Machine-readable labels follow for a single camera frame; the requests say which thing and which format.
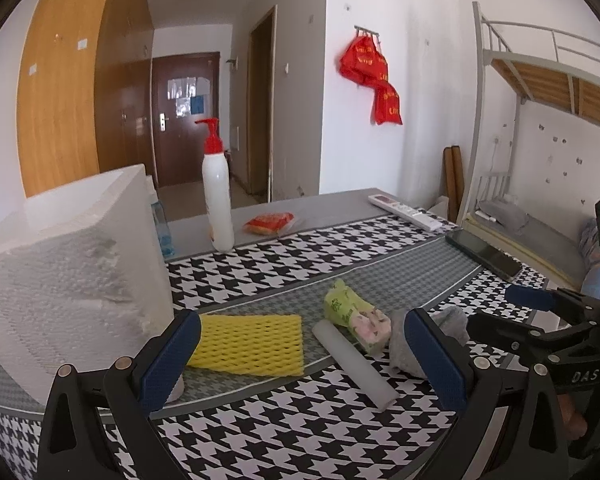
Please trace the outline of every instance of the red cloth bag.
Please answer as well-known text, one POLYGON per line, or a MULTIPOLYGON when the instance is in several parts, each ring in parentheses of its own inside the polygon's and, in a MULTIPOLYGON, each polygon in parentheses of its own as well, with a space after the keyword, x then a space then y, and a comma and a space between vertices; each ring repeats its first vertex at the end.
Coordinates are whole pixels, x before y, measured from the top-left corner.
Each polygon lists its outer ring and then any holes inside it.
POLYGON ((383 82, 376 87, 374 119, 376 120, 376 124, 402 124, 400 96, 388 82, 383 82))
POLYGON ((354 83, 375 88, 378 82, 389 80, 386 59, 371 36, 358 36, 340 59, 340 74, 354 83))

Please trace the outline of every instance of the wall outlet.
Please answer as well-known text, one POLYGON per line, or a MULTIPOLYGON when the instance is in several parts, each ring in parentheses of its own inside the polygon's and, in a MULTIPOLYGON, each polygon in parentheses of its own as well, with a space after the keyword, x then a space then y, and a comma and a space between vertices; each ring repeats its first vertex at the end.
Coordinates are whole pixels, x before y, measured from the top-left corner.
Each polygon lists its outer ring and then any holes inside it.
POLYGON ((229 136, 229 146, 232 150, 240 151, 240 126, 233 126, 229 136))

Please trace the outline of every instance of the black and white pattern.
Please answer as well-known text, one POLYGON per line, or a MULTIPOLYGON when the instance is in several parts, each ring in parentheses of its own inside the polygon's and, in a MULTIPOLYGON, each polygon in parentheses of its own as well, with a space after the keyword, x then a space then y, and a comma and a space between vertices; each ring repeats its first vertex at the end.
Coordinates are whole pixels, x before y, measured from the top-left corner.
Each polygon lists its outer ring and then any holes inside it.
MULTIPOLYGON (((372 362, 400 398, 379 412, 335 366, 227 406, 162 419, 160 434, 192 479, 382 479, 400 472, 451 425, 429 383, 372 362)), ((132 461, 107 434, 129 475, 132 461)))
POLYGON ((35 420, 0 413, 0 455, 19 480, 35 475, 41 428, 35 420))
MULTIPOLYGON (((200 308, 257 296, 314 276, 368 262, 438 236, 383 217, 315 230, 169 264, 174 300, 200 308)), ((517 283, 542 287, 544 277, 524 267, 517 283)), ((442 301, 467 314, 483 310, 526 321, 531 311, 504 301, 506 283, 483 271, 442 301)), ((469 343, 473 355, 500 364, 504 352, 469 343)), ((388 355, 373 366, 399 393, 379 412, 337 366, 269 392, 218 408, 156 421, 170 451, 192 479, 389 479, 421 455, 454 418, 444 412, 426 381, 389 367, 388 355)), ((106 426, 125 475, 133 461, 115 425, 106 426)), ((0 414, 0 453, 20 480, 36 468, 40 424, 0 414)))
MULTIPOLYGON (((523 264, 515 283, 533 288, 544 288, 546 278, 536 270, 523 264)), ((497 277, 490 270, 484 270, 455 294, 442 301, 433 309, 433 312, 445 310, 450 306, 460 306, 467 316, 471 316, 476 312, 486 312, 521 323, 529 322, 533 310, 512 305, 504 299, 504 293, 508 285, 509 283, 497 277)), ((509 355, 508 352, 499 348, 475 341, 469 341, 466 346, 472 357, 486 357, 496 366, 502 365, 509 355)))
POLYGON ((257 296, 413 246, 433 233, 393 216, 317 229, 168 264, 176 308, 198 309, 257 296))

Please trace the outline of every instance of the red snack bag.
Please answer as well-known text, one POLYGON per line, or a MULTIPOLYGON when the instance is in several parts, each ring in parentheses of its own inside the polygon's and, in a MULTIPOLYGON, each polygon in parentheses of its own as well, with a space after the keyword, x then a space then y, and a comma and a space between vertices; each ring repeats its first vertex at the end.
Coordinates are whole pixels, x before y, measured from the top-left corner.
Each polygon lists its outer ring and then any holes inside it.
POLYGON ((256 216, 244 225, 244 230, 257 235, 278 236, 296 222, 292 213, 270 213, 256 216))
POLYGON ((400 96, 395 88, 385 82, 376 88, 374 119, 377 124, 402 124, 400 116, 400 96))

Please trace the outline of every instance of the blue gripper pad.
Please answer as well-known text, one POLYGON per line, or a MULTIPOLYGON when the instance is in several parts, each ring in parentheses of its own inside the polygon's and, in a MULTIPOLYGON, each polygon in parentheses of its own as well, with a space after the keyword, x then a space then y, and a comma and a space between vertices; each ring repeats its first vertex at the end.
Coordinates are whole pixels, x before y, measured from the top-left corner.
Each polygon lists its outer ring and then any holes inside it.
POLYGON ((442 407, 449 412, 464 412, 467 406, 467 382, 440 341, 440 338, 446 338, 442 330, 429 314, 418 308, 411 310, 404 318, 404 336, 442 407), (423 316, 427 317, 429 323, 425 322, 423 316))
POLYGON ((142 376, 138 403, 142 412, 161 410, 200 342, 200 316, 190 311, 142 376))
POLYGON ((552 292, 529 286, 509 285, 504 291, 504 299, 507 303, 544 312, 549 312, 555 306, 552 292))

